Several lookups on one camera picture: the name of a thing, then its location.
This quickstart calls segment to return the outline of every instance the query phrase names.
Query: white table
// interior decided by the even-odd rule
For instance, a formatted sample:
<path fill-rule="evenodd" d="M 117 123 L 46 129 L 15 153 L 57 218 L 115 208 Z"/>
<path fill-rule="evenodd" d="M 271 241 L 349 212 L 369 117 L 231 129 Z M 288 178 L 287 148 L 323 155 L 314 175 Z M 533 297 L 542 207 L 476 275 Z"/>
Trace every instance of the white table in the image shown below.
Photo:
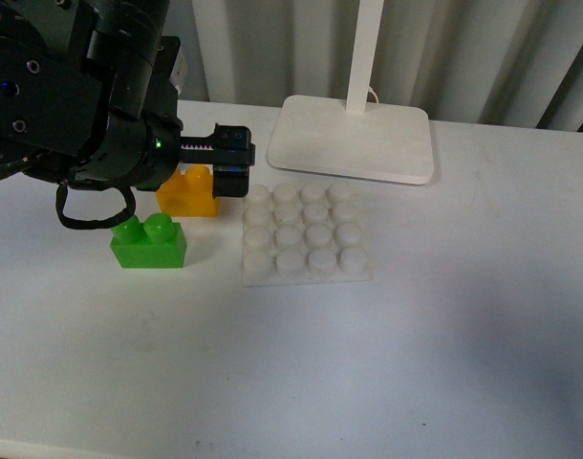
<path fill-rule="evenodd" d="M 253 183 L 342 180 L 267 165 L 278 109 L 180 113 L 248 126 Z M 431 126 L 430 185 L 353 181 L 364 283 L 243 288 L 237 200 L 180 219 L 183 269 L 122 270 L 55 186 L 0 183 L 0 456 L 583 458 L 583 134 Z"/>

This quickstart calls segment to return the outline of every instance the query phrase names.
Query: lego brick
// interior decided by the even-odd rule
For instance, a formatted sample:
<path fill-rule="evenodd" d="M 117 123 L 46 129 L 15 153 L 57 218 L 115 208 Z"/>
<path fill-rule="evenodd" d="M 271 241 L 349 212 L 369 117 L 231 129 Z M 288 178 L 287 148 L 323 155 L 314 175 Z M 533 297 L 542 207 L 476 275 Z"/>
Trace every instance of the lego brick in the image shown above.
<path fill-rule="evenodd" d="M 243 285 L 356 282 L 370 279 L 355 191 L 253 185 L 245 198 Z"/>
<path fill-rule="evenodd" d="M 123 268 L 182 268 L 187 242 L 181 224 L 164 213 L 140 223 L 133 215 L 112 229 L 111 250 Z"/>
<path fill-rule="evenodd" d="M 213 198 L 213 176 L 203 164 L 194 164 L 183 174 L 176 169 L 156 191 L 160 210 L 173 217 L 216 217 L 219 197 Z"/>

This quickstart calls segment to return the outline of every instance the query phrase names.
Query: desk lamp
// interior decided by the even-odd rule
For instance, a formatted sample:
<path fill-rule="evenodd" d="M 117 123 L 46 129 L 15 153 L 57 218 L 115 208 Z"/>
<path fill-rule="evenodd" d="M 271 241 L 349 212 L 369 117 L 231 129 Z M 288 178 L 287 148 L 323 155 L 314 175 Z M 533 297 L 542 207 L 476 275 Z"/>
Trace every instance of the desk lamp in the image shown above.
<path fill-rule="evenodd" d="M 290 96 L 268 150 L 275 167 L 427 184 L 434 156 L 427 114 L 366 102 L 383 0 L 360 0 L 347 100 Z"/>

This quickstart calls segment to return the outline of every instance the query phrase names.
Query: white curtain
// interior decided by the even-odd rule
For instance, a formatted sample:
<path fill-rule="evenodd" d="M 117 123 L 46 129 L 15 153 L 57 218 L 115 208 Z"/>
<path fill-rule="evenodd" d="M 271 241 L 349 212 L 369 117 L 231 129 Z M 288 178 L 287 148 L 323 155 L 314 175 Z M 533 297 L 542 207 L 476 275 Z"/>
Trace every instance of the white curtain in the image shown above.
<path fill-rule="evenodd" d="M 358 0 L 171 0 L 183 98 L 345 98 Z M 385 0 L 371 86 L 432 120 L 583 130 L 583 0 Z"/>

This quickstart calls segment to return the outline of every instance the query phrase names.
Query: white baseplate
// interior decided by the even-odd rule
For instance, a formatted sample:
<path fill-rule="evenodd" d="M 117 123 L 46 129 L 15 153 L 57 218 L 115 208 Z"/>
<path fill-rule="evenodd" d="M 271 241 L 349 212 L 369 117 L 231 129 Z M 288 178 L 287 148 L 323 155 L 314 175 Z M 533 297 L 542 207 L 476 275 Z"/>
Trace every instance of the white baseplate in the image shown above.
<path fill-rule="evenodd" d="M 370 279 L 355 191 L 253 185 L 245 198 L 243 285 L 357 282 Z"/>

